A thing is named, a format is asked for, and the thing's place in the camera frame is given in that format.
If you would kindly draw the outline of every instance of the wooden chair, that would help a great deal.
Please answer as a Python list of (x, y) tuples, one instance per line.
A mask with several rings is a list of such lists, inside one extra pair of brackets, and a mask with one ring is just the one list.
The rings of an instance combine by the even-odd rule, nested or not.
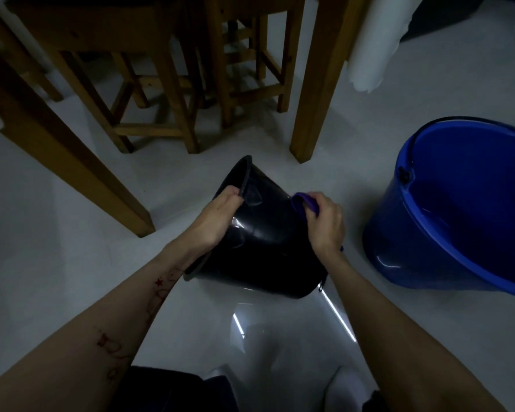
[[(229, 127), (232, 124), (233, 107), (272, 96), (278, 96), (277, 111), (287, 111), (305, 0), (204, 0), (204, 3), (213, 79), (223, 126)], [(267, 51), (267, 24), (269, 14), (283, 11), (287, 12), (287, 20), (282, 65), (279, 66)], [(243, 24), (242, 29), (237, 28), (237, 21)], [(226, 34), (222, 30), (224, 22), (228, 23), (231, 30)], [(243, 39), (249, 39), (247, 49), (225, 53), (225, 44)], [(265, 69), (268, 68), (278, 83), (244, 92), (230, 92), (227, 65), (251, 60), (255, 61), (256, 79), (265, 78)]]
[(28, 83), (40, 85), (40, 87), (48, 94), (49, 98), (55, 102), (61, 101), (63, 96), (46, 78), (45, 70), (31, 56), (28, 50), (23, 46), (21, 41), (13, 31), (7, 26), (0, 17), (0, 41), (6, 49), (3, 56), (11, 56), (20, 75)]
[[(181, 137), (189, 153), (198, 153), (194, 133), (203, 95), (196, 49), (187, 27), (179, 41), (189, 76), (178, 76), (169, 41), (178, 20), (184, 20), (183, 0), (9, 0), (52, 62), (69, 82), (118, 150), (134, 147), (127, 136)], [(124, 83), (109, 109), (84, 73), (78, 52), (110, 52)], [(145, 53), (158, 76), (136, 75), (128, 54)], [(140, 108), (149, 106), (142, 86), (164, 90), (176, 127), (121, 122), (130, 97)], [(191, 88), (189, 106), (183, 88)]]

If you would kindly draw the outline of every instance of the tiled floor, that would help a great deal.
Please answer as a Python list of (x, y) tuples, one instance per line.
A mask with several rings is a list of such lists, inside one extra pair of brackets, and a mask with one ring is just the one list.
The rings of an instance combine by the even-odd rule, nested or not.
[[(315, 13), (316, 0), (308, 0), (289, 112), (254, 104), (221, 131), (218, 108), (204, 110), (197, 133), (206, 150), (199, 155), (167, 139), (121, 155), (75, 96), (50, 104), (151, 211), (157, 232), (143, 239), (0, 136), (0, 374), (179, 234), (230, 167), (251, 154), (287, 192), (319, 189), (342, 203), (345, 252), (354, 266), (515, 411), (515, 297), (397, 287), (372, 270), (359, 241), (399, 148), (420, 125), (447, 115), (515, 125), (515, 4), (487, 0), (472, 19), (403, 43), (371, 94), (350, 89), (343, 71), (313, 159), (299, 165), (288, 144)], [(269, 20), (277, 58), (283, 26), (283, 15)], [(120, 80), (101, 76), (99, 89), (112, 101)], [(128, 117), (148, 121), (160, 106), (140, 111), (132, 104)], [(331, 283), (326, 293), (340, 306)], [(221, 367), (243, 411), (317, 410), (339, 365), (353, 367), (368, 391), (375, 386), (322, 294), (288, 300), (198, 280), (176, 285), (135, 364), (201, 376)]]

